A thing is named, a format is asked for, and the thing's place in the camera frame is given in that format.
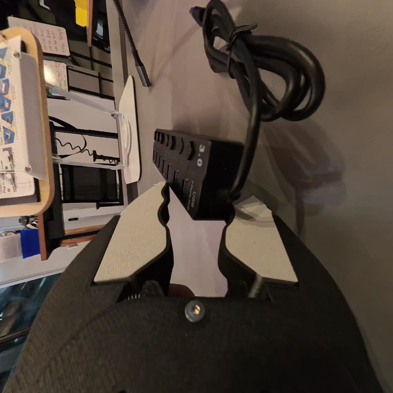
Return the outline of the white book stand wooden board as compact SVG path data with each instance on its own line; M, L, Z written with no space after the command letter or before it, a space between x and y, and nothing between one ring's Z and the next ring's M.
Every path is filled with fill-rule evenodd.
M1 204L1 218L16 217L20 215L37 215L46 211L53 201L55 194L55 178L53 163L102 168L108 170L121 170L124 173L126 184L132 184L140 179L140 146L138 140L135 82L129 76L121 96L119 109L106 109L103 105L83 99L71 92L64 91L57 86L46 85L44 80L43 52L38 39L28 30L22 27L11 27L1 31L1 39L9 41L11 38L20 36L27 54L30 54L37 62L37 80L40 91L41 120L43 125L42 135L45 147L45 176L37 182L37 199L33 197L23 199L9 199ZM109 114L119 124L120 132L120 163L114 166L102 164L79 163L72 160L63 160L52 153L52 143L50 134L50 120L47 109L46 87L51 87L57 94L62 94L71 100L90 106L98 111Z

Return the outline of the black seven-port usb hub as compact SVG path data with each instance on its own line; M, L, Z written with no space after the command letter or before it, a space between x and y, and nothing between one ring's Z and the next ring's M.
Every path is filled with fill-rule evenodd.
M227 220L230 202L219 194L235 180L239 142L156 129L152 160L193 220Z

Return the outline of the yellow parts bin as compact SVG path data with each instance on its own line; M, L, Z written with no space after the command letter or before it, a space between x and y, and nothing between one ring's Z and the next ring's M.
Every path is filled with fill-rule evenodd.
M81 27L89 27L93 17L93 0L75 0L76 24Z

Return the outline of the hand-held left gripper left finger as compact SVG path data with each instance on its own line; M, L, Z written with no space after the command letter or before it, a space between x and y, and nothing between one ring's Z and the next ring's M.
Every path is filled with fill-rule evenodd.
M132 294L155 281L168 294L174 267L169 228L170 187L159 182L132 201L121 213L95 284L127 282Z

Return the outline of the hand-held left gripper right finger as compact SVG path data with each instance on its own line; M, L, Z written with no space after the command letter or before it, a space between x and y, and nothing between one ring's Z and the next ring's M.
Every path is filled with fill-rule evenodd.
M226 296L262 297L266 283L298 283L272 212L247 191L223 229L218 266L227 280Z

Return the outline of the white note board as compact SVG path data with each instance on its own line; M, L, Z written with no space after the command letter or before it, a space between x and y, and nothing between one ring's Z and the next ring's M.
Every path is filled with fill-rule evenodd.
M65 62L44 60L44 79L46 84L69 91L68 70Z

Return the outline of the printed instruction sheet pad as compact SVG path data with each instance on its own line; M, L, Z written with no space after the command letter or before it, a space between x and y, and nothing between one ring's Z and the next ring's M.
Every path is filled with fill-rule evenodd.
M45 176L37 62L20 36L1 39L0 198L33 197Z

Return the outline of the blue storage bin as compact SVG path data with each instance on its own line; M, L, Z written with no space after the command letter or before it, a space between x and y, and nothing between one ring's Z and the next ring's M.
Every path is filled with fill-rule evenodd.
M26 259L40 254L38 229L24 228L20 231L22 258Z

